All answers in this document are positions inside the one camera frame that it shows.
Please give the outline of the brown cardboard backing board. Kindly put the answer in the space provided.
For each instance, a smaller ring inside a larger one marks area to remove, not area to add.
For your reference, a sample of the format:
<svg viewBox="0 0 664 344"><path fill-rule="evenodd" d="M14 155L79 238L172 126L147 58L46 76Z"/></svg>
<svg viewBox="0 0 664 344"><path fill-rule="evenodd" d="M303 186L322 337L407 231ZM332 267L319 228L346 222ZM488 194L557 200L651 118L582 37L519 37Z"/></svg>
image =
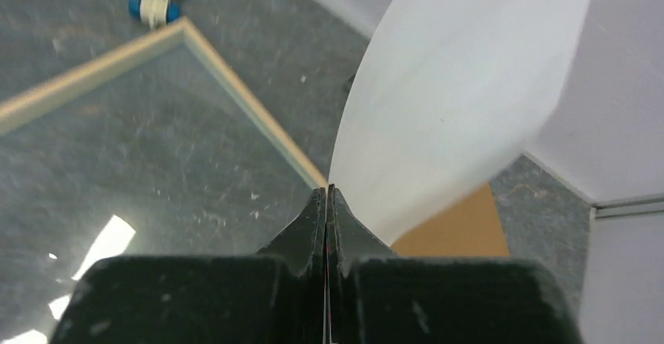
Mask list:
<svg viewBox="0 0 664 344"><path fill-rule="evenodd" d="M403 234L392 249L406 256L509 256L490 185Z"/></svg>

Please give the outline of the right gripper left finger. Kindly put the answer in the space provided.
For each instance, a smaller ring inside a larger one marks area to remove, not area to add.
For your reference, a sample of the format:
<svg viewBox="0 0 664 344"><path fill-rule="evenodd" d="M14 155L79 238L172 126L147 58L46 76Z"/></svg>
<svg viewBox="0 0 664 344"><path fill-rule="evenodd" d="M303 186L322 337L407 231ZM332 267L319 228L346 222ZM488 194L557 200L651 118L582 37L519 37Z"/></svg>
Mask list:
<svg viewBox="0 0 664 344"><path fill-rule="evenodd" d="M122 255L78 282L52 343L325 343L326 191L258 251Z"/></svg>

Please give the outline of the colourful balloon photo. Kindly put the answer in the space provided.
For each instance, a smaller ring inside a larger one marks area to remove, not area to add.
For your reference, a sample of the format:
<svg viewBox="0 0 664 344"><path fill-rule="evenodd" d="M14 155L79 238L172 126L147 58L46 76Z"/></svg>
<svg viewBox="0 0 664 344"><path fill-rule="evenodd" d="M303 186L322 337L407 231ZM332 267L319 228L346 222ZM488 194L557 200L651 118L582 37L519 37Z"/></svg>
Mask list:
<svg viewBox="0 0 664 344"><path fill-rule="evenodd" d="M393 0L337 132L329 180L380 240L506 168L557 107L590 0Z"/></svg>

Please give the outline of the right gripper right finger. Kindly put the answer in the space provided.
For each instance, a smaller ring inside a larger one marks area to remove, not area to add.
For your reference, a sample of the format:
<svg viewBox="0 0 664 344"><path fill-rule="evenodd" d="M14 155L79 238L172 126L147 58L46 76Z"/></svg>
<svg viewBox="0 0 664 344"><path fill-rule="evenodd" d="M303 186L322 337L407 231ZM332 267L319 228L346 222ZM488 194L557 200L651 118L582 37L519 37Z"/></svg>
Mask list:
<svg viewBox="0 0 664 344"><path fill-rule="evenodd" d="M403 257L327 192L332 343L580 343L553 275L506 257Z"/></svg>

